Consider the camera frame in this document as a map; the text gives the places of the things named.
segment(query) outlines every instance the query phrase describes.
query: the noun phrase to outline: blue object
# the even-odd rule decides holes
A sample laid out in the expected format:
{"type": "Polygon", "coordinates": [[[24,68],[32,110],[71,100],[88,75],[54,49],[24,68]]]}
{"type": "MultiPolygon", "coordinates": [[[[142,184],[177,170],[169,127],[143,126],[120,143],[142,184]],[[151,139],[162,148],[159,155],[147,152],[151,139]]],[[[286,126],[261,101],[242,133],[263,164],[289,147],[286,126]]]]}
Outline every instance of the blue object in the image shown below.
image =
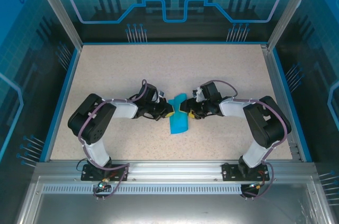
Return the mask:
{"type": "Polygon", "coordinates": [[[189,129],[189,118],[184,112],[179,111],[180,104],[187,100],[185,93],[179,94],[174,100],[168,100],[174,108],[174,114],[169,118],[171,125],[171,134],[183,133],[189,129]]]}

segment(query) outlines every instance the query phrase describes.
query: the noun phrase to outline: speckled tabletop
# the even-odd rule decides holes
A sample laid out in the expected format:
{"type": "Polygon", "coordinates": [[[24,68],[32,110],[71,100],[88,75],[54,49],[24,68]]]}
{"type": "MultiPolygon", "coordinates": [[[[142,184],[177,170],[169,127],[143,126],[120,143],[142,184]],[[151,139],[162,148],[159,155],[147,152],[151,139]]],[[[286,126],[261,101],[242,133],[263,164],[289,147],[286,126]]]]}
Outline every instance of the speckled tabletop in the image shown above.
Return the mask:
{"type": "MultiPolygon", "coordinates": [[[[51,159],[81,159],[81,145],[67,121],[85,98],[127,98],[138,93],[141,80],[165,92],[170,100],[211,79],[233,84],[239,98],[274,97],[260,45],[160,44],[84,46],[61,119],[51,159]]],[[[223,96],[233,95],[217,83],[223,96]]],[[[189,120],[189,130],[170,133],[170,120],[112,119],[103,136],[112,159],[220,160],[238,159],[253,137],[245,119],[208,117],[189,120]]],[[[291,159],[287,141],[269,159],[291,159]]]]}

